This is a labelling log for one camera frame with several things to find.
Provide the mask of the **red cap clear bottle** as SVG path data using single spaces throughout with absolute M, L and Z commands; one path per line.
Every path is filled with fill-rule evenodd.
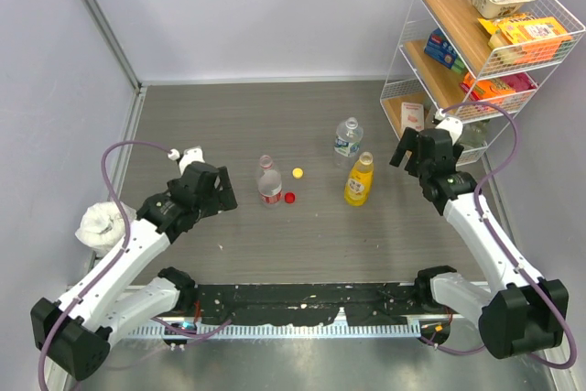
M 256 183 L 261 202 L 266 207 L 277 207 L 283 198 L 282 177 L 269 155 L 259 158 Z

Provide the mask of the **clear Pocari water bottle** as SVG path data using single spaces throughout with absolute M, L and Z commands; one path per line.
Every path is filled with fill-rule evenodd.
M 337 128 L 333 146 L 334 160 L 341 168 L 351 168 L 359 157 L 364 130 L 355 117 L 341 121 Z

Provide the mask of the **yellow juice bottle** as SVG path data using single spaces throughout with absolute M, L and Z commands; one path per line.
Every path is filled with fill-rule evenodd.
M 368 200 L 374 179 L 374 156 L 363 152 L 353 165 L 344 187 L 344 199 L 351 206 L 362 206 Z

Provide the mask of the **yellow bottle cap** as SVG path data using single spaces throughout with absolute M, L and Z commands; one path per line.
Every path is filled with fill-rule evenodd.
M 292 175 L 295 179 L 301 179 L 304 175 L 304 171 L 302 168 L 294 168 L 292 170 Z

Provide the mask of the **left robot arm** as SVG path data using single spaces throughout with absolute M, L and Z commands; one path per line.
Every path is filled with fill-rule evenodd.
M 93 375 L 130 331 L 161 313 L 189 314 L 195 281 L 164 268 L 145 287 L 123 293 L 139 273 L 200 220 L 237 206 L 225 167 L 185 166 L 167 189 L 145 200 L 128 231 L 90 273 L 58 299 L 39 299 L 30 311 L 34 344 L 77 381 Z

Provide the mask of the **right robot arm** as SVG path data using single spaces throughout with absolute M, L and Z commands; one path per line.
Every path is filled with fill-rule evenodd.
M 467 281 L 451 266 L 422 269 L 415 279 L 417 308 L 446 307 L 473 323 L 496 359 L 561 345 L 569 292 L 547 280 L 519 253 L 490 212 L 475 179 L 456 169 L 463 148 L 452 129 L 405 129 L 390 163 L 417 178 L 424 198 L 459 234 L 489 288 Z

